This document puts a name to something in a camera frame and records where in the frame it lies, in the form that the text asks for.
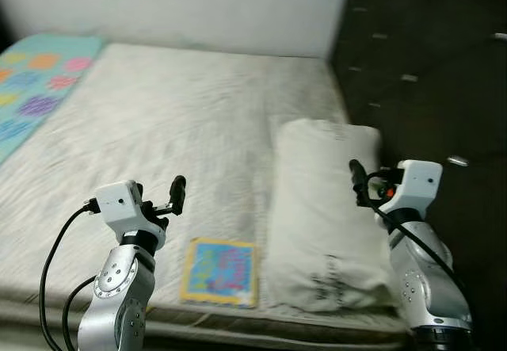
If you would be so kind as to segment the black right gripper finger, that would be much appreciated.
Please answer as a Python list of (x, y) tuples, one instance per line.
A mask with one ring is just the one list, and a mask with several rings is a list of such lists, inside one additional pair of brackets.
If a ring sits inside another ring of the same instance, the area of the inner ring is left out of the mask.
[(350, 160), (350, 171), (352, 174), (352, 188), (355, 193), (357, 206), (369, 207), (370, 201), (367, 192), (368, 174), (364, 166), (362, 166), (358, 159), (353, 158)]

